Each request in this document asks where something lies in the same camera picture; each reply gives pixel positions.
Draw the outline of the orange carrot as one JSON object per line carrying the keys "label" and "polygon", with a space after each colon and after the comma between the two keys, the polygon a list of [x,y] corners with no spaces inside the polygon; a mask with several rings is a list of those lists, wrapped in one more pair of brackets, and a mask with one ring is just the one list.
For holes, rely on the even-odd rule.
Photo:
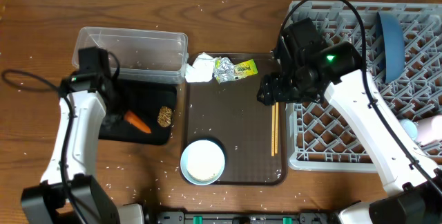
{"label": "orange carrot", "polygon": [[129,124],[132,124],[134,127],[139,129],[140,131],[151,134],[151,128],[140,118],[138,117],[134,112],[128,110],[124,114],[124,120],[127,121]]}

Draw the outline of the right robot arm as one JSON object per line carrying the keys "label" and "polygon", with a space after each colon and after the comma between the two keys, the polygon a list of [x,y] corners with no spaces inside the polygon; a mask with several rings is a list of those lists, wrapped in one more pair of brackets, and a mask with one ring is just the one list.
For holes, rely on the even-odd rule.
{"label": "right robot arm", "polygon": [[262,78],[258,101],[328,102],[362,144],[387,193],[342,209],[340,223],[441,222],[441,170],[406,133],[351,43],[326,46],[312,20],[304,19],[284,29],[275,58],[282,72]]}

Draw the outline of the blue plate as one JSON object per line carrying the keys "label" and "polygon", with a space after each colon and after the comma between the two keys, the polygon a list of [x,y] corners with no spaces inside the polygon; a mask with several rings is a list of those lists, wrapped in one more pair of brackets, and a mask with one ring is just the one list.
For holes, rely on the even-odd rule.
{"label": "blue plate", "polygon": [[383,81],[388,84],[398,79],[405,70],[405,43],[400,21],[390,12],[376,13],[376,36],[383,39],[381,51],[385,58],[381,68]]}

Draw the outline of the pink small cup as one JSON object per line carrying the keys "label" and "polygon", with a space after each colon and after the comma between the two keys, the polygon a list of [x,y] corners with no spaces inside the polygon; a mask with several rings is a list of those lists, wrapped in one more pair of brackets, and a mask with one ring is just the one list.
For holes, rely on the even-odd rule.
{"label": "pink small cup", "polygon": [[430,118],[422,119],[417,122],[416,141],[425,146],[434,142],[441,141],[441,115],[435,115]]}

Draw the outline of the light blue cup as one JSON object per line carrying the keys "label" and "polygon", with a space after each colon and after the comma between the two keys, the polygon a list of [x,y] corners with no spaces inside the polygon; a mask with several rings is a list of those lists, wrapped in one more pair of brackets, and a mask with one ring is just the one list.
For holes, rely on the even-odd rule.
{"label": "light blue cup", "polygon": [[401,126],[405,130],[405,132],[409,135],[409,137],[415,141],[418,136],[418,130],[416,124],[408,119],[399,120]]}

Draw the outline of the brown food scrap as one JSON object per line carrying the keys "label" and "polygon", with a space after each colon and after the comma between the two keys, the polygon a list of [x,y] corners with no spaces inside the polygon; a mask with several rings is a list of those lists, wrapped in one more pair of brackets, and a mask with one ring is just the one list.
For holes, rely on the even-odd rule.
{"label": "brown food scrap", "polygon": [[173,110],[167,106],[162,106],[157,116],[157,123],[163,127],[167,128],[172,123]]}

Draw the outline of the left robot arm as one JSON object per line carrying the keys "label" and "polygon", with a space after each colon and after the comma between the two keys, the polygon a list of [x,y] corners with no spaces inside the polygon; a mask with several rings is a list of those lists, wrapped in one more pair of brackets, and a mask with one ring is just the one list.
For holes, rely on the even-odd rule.
{"label": "left robot arm", "polygon": [[39,185],[25,188],[21,206],[29,223],[119,223],[119,212],[95,178],[99,130],[116,101],[108,52],[78,51],[79,68],[61,81],[55,147]]}

